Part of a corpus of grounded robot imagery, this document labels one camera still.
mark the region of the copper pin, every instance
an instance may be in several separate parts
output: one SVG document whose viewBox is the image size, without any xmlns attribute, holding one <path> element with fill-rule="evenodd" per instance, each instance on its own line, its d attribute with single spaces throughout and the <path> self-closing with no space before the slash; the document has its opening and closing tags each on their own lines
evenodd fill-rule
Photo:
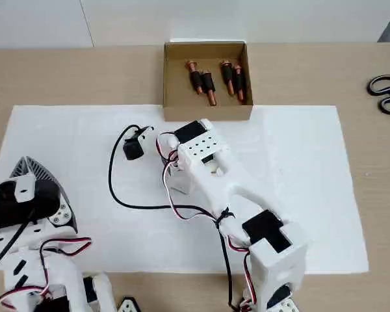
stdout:
<svg viewBox="0 0 390 312">
<path fill-rule="evenodd" d="M 237 83 L 237 93 L 239 96 L 240 102 L 244 102 L 244 91 L 242 90 L 242 78 L 241 78 L 241 66 L 236 65 L 234 66 L 235 74 L 236 74 L 236 83 Z"/>
<path fill-rule="evenodd" d="M 202 80 L 201 75 L 198 70 L 196 70 L 196 65 L 198 65 L 197 62 L 194 62 L 193 60 L 189 60 L 186 63 L 186 67 L 188 68 L 189 75 L 190 75 L 190 81 L 192 83 L 192 86 L 194 87 L 197 94 L 202 94 Z"/>
<path fill-rule="evenodd" d="M 228 94 L 233 96 L 235 94 L 233 86 L 233 69 L 230 61 L 223 60 L 221 62 L 221 71 L 224 83 L 227 85 Z"/>
</svg>

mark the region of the black cable tie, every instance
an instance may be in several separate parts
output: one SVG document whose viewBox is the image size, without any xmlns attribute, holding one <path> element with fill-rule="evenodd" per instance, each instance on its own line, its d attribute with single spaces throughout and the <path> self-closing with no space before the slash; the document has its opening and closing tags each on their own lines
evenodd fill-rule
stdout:
<svg viewBox="0 0 390 312">
<path fill-rule="evenodd" d="M 215 226 L 216 226 L 217 229 L 220 228 L 220 223 L 221 223 L 221 221 L 222 221 L 223 219 L 227 218 L 228 216 L 233 216 L 233 217 L 235 218 L 234 214 L 233 214 L 233 213 L 229 210 L 229 208 L 227 207 L 227 209 L 226 209 L 226 210 L 223 210 L 223 211 L 221 212 L 221 215 L 220 215 L 220 216 L 218 217 L 218 219 L 216 219 L 216 221 L 215 221 Z"/>
</svg>

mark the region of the white plastic part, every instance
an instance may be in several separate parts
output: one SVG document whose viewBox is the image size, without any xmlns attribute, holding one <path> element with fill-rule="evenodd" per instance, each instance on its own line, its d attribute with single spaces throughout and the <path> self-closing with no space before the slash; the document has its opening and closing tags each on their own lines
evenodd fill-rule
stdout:
<svg viewBox="0 0 390 312">
<path fill-rule="evenodd" d="M 149 137 L 152 134 L 153 134 L 153 127 L 149 126 L 137 137 L 137 140 L 140 143 L 143 152 L 148 151 L 149 146 L 153 144 L 153 140 L 149 139 Z"/>
<path fill-rule="evenodd" d="M 138 312 L 138 309 L 132 300 L 125 299 L 118 308 L 117 312 Z"/>
<path fill-rule="evenodd" d="M 14 196 L 18 203 L 27 202 L 34 198 L 34 183 L 36 178 L 33 174 L 26 174 L 20 177 L 13 177 L 0 181 L 0 184 L 7 181 L 15 181 L 16 187 L 14 190 Z"/>
<path fill-rule="evenodd" d="M 116 303 L 112 296 L 112 287 L 107 275 L 100 273 L 92 278 L 94 291 L 97 294 L 100 311 L 102 312 L 116 312 Z"/>
<path fill-rule="evenodd" d="M 300 288 L 306 267 L 307 241 L 294 223 L 280 228 L 290 246 L 278 253 L 266 239 L 250 246 L 251 276 L 257 295 L 257 310 L 266 311 L 267 302 L 284 285 L 291 292 Z"/>
<path fill-rule="evenodd" d="M 267 312 L 300 312 L 296 304 L 294 304 L 292 298 L 284 299 L 278 304 L 267 309 Z"/>
<path fill-rule="evenodd" d="M 18 203 L 28 202 L 34 198 L 34 183 L 36 178 L 33 174 L 26 174 L 18 177 L 14 196 Z"/>
<path fill-rule="evenodd" d="M 271 190 L 261 187 L 233 156 L 229 145 L 214 130 L 211 123 L 202 120 L 209 129 L 177 148 L 178 165 L 188 178 L 203 191 L 209 201 L 209 210 L 218 218 L 227 209 L 230 198 L 239 195 L 258 204 L 262 210 L 271 210 L 281 217 L 279 203 Z M 213 155 L 212 164 L 205 165 L 203 159 Z M 240 244 L 249 244 L 250 238 L 242 229 L 240 220 L 225 218 L 220 223 L 220 231 Z"/>
</svg>

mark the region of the open cardboard box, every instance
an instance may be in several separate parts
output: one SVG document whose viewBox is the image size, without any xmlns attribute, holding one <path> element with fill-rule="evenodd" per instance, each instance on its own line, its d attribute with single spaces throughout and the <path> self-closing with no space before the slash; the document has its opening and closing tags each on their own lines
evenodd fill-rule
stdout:
<svg viewBox="0 0 390 312">
<path fill-rule="evenodd" d="M 209 104 L 206 94 L 198 95 L 185 64 L 198 63 L 197 70 L 210 71 L 217 106 Z M 240 64 L 246 79 L 246 101 L 230 96 L 221 74 L 221 62 Z M 244 42 L 168 42 L 164 45 L 163 111 L 167 122 L 210 120 L 248 120 L 253 108 L 247 45 Z"/>
</svg>

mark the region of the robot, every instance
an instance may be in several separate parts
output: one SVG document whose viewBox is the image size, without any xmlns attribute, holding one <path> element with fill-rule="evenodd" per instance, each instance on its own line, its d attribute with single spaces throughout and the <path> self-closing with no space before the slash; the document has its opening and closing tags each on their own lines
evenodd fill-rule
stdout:
<svg viewBox="0 0 390 312">
<path fill-rule="evenodd" d="M 139 209 L 115 196 L 110 177 L 116 148 L 132 128 L 136 131 L 123 147 L 127 159 L 143 156 L 140 144 L 153 130 L 132 125 L 121 133 L 111 155 L 109 188 L 116 202 Z M 163 135 L 168 140 L 162 143 Z M 179 218 L 188 220 L 179 210 L 184 205 L 175 205 L 170 189 L 189 194 L 199 188 L 208 209 L 198 207 L 193 216 L 211 218 L 228 246 L 245 254 L 246 288 L 237 307 L 229 303 L 233 310 L 297 312 L 291 297 L 305 273 L 308 241 L 298 224 L 283 217 L 275 195 L 261 188 L 242 167 L 208 120 L 161 133 L 156 147 L 164 164 L 162 181 L 169 201 L 158 208 L 172 208 Z M 235 194 L 257 204 L 260 211 L 247 211 L 247 221 L 237 218 L 230 206 Z M 0 182 L 0 260 L 6 289 L 0 303 L 22 312 L 139 311 L 132 298 L 126 298 L 117 310 L 105 274 L 83 278 L 70 257 L 92 241 L 76 234 L 75 216 L 63 188 L 41 164 L 23 157 L 10 178 Z M 77 248 L 68 251 L 69 246 Z"/>
<path fill-rule="evenodd" d="M 242 167 L 210 121 L 195 121 L 165 134 L 169 135 L 166 147 L 158 151 L 166 159 L 164 185 L 172 208 L 174 203 L 165 176 L 171 188 L 185 194 L 195 187 L 201 189 L 208 199 L 208 212 L 221 235 L 227 237 L 229 247 L 246 254 L 247 288 L 238 308 L 258 312 L 298 311 L 291 296 L 299 289 L 306 269 L 307 239 L 302 228 L 283 218 L 275 195 L 261 188 Z M 261 211 L 252 211 L 249 220 L 241 221 L 231 213 L 233 195 L 257 204 Z M 248 256 L 251 273 L 246 262 Z"/>
<path fill-rule="evenodd" d="M 0 260 L 5 293 L 0 304 L 10 311 L 139 311 L 132 298 L 119 310 L 104 274 L 84 278 L 71 257 L 92 239 L 77 237 L 68 197 L 39 162 L 22 157 L 0 182 Z"/>
</svg>

